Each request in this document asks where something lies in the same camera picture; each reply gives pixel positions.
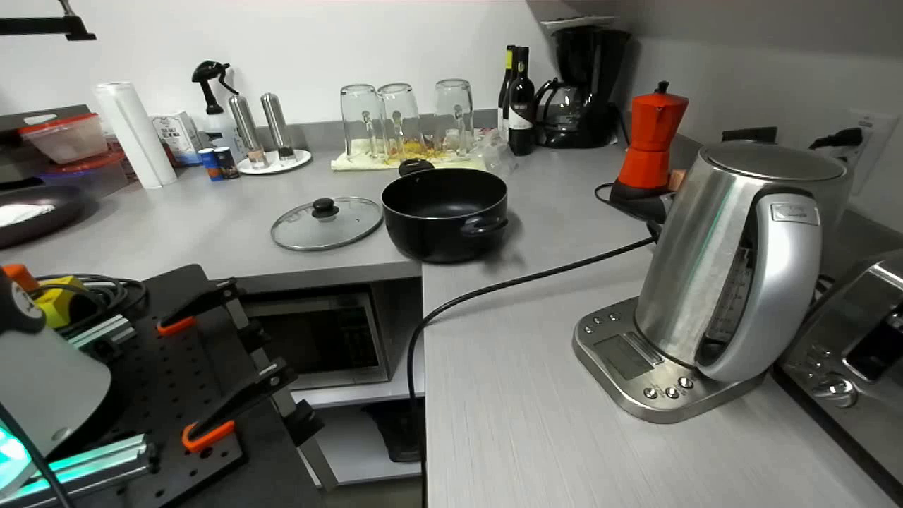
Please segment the upturned glass mug far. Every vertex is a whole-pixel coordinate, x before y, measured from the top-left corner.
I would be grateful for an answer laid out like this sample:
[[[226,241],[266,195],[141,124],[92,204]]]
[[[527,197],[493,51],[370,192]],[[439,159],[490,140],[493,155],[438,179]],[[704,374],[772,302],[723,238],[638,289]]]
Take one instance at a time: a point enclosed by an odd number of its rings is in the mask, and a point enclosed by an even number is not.
[[[467,155],[474,151],[474,104],[465,79],[439,79],[433,86],[433,117],[443,147]]]

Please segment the black orange clamp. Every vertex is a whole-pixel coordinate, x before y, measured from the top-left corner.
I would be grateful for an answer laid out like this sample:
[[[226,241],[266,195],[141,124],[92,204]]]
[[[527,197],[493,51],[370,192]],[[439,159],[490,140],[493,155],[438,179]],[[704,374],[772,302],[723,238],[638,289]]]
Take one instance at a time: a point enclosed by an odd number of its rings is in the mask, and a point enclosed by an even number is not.
[[[198,420],[181,429],[181,447],[188,456],[199,456],[215,450],[219,441],[237,432],[237,416],[261,396],[275,396],[295,379],[295,371],[284,360],[273,360],[259,368],[250,379],[246,379],[237,389],[219,399],[211,409],[206,409]],[[288,429],[295,447],[308,444],[318,429],[322,418],[312,413],[308,402],[292,405],[282,413],[282,426]]]
[[[160,338],[187,334],[198,324],[198,317],[215,309],[222,309],[235,327],[246,327],[249,317],[240,302],[242,291],[235,279],[219,283],[215,289],[199,291],[198,296],[187,299],[174,310],[154,320],[154,334]]]

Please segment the dark wine bottle yellow cap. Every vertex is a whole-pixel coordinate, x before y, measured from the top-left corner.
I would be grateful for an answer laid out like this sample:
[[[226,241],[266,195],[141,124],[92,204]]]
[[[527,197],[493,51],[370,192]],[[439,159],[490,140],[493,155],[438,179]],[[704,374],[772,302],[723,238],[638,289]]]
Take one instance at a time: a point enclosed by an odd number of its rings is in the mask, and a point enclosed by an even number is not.
[[[514,155],[527,155],[534,151],[534,83],[527,77],[525,46],[505,49],[497,127]]]

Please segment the steel salt shaker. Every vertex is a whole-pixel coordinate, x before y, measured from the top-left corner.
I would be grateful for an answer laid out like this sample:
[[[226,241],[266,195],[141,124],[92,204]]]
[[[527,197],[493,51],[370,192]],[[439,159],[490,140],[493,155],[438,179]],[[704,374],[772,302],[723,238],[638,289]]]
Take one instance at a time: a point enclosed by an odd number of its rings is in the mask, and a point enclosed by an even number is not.
[[[261,144],[259,144],[259,140],[257,140],[257,127],[254,127],[249,103],[246,103],[242,96],[232,96],[232,99],[227,99],[227,107],[232,107],[232,117],[235,117],[235,124],[237,124],[237,137],[240,137],[240,142],[246,144],[249,165],[250,165],[254,171],[267,168],[266,151],[261,151]]]

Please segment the spray bottle black trigger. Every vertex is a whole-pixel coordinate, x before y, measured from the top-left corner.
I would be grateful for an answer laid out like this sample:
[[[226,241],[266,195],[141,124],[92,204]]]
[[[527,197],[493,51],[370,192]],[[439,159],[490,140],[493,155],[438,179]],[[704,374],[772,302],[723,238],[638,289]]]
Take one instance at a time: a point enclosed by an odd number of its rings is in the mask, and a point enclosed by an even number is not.
[[[227,147],[232,152],[240,152],[240,140],[232,113],[226,110],[227,99],[235,96],[235,87],[226,83],[227,65],[203,60],[192,70],[192,83],[203,93],[203,134],[208,137],[211,147]]]

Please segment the upturned glass mug middle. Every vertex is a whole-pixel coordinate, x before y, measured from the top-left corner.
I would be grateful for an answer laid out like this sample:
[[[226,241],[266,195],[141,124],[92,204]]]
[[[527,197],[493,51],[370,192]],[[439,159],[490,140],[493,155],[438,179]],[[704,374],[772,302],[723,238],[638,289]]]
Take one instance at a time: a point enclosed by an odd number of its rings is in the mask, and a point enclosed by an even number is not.
[[[409,83],[387,83],[377,87],[387,155],[404,159],[419,142],[419,113]]]

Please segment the upturned glass mug near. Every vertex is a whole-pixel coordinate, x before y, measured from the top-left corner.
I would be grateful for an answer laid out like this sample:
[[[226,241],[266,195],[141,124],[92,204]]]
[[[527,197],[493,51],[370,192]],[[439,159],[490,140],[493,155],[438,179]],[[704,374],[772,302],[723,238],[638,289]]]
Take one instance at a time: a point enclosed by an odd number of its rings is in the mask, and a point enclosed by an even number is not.
[[[343,152],[349,162],[377,159],[377,96],[367,83],[352,83],[339,92],[339,107],[343,123]]]

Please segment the black orange clamp lower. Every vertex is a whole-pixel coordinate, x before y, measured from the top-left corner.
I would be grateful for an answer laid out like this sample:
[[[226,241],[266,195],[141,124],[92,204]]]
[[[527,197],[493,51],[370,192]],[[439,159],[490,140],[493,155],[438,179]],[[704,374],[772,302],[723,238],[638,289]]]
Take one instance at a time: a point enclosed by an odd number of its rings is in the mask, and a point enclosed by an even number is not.
[[[295,371],[284,360],[273,360],[259,368],[250,379],[246,379],[237,389],[219,399],[211,409],[206,409],[198,420],[181,429],[181,447],[188,456],[199,456],[215,450],[219,441],[237,432],[237,416],[261,396],[275,396],[295,379]],[[308,444],[318,429],[322,418],[312,413],[308,402],[292,405],[282,413],[282,426],[288,429],[295,447]]]

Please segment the built-in microwave oven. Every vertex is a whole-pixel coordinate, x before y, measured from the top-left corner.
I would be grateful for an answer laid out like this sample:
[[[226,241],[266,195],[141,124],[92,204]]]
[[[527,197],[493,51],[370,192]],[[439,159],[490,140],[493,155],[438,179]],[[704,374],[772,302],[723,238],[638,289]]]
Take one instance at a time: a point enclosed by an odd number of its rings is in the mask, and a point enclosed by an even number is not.
[[[284,360],[298,389],[381,385],[388,379],[367,291],[249,295],[242,309],[266,330],[266,354]]]

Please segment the black perforated mounting board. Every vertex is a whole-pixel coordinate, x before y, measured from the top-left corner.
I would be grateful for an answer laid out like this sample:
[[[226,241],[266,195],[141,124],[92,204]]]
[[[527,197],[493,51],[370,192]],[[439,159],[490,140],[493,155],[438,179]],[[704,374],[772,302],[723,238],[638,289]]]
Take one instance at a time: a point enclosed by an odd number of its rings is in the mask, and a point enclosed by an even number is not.
[[[181,432],[215,409],[250,374],[222,306],[192,324],[158,334],[158,323],[215,289],[199,265],[144,283],[146,314],[139,337],[110,362],[113,432],[141,432],[151,444],[146,473],[75,494],[75,508],[322,508],[280,413],[266,396],[242,406],[237,429],[206,451],[187,451]]]

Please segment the yellow printed dish towel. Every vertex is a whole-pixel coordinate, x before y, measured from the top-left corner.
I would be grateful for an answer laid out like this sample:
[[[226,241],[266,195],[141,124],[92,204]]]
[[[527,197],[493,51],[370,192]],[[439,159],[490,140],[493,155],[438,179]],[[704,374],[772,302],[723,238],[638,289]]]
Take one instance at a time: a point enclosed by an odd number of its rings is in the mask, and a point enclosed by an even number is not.
[[[433,171],[486,171],[479,152],[457,152],[419,142],[387,144],[381,140],[352,140],[332,162],[332,173],[395,173],[404,162],[428,162]]]

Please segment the black orange clamp upper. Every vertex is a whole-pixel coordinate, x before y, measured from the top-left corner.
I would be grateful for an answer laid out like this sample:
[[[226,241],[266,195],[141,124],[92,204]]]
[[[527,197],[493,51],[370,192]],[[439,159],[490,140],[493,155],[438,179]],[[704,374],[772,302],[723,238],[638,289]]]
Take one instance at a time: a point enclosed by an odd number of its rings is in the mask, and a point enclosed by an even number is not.
[[[154,320],[154,334],[160,338],[187,334],[198,324],[198,317],[215,309],[222,309],[235,327],[246,327],[249,317],[240,302],[242,291],[235,279],[219,283],[215,289],[199,291],[198,296],[187,299],[174,310]]]

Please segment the upturned glass mug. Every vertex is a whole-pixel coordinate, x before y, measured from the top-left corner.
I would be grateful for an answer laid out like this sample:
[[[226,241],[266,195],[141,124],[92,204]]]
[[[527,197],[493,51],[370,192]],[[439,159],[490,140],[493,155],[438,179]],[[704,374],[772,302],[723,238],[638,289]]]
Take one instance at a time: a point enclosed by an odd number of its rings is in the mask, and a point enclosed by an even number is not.
[[[433,117],[443,147],[467,155],[474,151],[474,104],[465,79],[439,79],[433,86]]]
[[[377,87],[387,155],[404,159],[419,142],[419,113],[409,83],[387,83]]]
[[[367,83],[352,83],[339,92],[339,107],[343,123],[343,152],[349,162],[377,159],[377,96]]]

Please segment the black drip coffee maker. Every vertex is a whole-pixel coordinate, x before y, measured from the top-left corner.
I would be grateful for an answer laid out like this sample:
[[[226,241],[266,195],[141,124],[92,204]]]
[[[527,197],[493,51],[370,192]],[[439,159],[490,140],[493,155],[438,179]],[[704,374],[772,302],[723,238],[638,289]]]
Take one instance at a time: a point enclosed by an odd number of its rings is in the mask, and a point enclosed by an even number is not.
[[[604,147],[615,137],[611,92],[630,34],[601,24],[551,31],[556,77],[536,93],[539,144],[556,151]]]

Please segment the stainless steel electric kettle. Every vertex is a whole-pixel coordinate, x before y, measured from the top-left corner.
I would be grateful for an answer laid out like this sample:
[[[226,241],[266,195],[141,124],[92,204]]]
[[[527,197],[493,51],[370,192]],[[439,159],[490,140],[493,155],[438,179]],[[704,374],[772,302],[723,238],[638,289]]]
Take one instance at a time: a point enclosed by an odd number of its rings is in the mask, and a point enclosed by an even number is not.
[[[651,425],[744,396],[802,327],[845,192],[850,171],[810,151],[700,151],[641,295],[584,317],[576,360]]]

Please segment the glass pot lid black knob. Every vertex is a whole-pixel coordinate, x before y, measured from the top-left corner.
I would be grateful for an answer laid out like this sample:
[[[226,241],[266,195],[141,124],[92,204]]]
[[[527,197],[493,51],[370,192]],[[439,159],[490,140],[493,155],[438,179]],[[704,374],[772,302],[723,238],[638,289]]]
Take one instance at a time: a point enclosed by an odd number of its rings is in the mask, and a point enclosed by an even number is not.
[[[271,241],[288,251],[328,251],[376,233],[384,213],[367,197],[316,197],[280,216]]]

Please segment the red moka pot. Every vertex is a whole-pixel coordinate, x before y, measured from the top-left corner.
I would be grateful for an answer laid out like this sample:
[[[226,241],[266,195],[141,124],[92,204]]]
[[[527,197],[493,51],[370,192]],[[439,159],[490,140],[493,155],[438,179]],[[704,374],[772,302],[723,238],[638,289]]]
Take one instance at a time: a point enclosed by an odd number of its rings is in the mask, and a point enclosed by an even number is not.
[[[662,195],[669,192],[669,152],[685,107],[689,99],[673,96],[665,83],[651,93],[632,99],[630,147],[608,192],[608,200],[620,213],[645,220],[665,219]]]

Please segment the stainless steel toaster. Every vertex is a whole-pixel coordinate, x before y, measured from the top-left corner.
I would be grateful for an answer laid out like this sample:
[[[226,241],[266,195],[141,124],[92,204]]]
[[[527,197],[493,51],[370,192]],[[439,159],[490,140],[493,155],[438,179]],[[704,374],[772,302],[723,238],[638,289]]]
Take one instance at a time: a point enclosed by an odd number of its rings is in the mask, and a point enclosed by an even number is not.
[[[775,382],[903,508],[903,251],[816,302]]]

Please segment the steel pepper shaker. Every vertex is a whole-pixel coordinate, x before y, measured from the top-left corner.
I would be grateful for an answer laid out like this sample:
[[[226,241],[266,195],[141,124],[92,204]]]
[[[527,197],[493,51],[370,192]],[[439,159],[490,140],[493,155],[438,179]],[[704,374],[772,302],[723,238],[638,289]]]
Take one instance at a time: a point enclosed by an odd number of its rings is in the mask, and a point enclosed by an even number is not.
[[[292,155],[291,130],[284,124],[284,113],[282,113],[275,93],[261,93],[259,104],[261,104],[261,113],[266,113],[266,123],[267,123],[267,130],[271,130],[271,140],[273,140],[280,159],[291,159]]]

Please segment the black cooking pot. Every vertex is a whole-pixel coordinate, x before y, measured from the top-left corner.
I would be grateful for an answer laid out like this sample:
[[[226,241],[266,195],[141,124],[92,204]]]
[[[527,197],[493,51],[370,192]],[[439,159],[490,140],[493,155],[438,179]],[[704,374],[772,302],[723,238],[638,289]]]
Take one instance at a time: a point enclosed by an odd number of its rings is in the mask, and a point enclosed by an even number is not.
[[[483,171],[404,171],[381,204],[388,241],[419,264],[467,264],[505,243],[508,183]]]

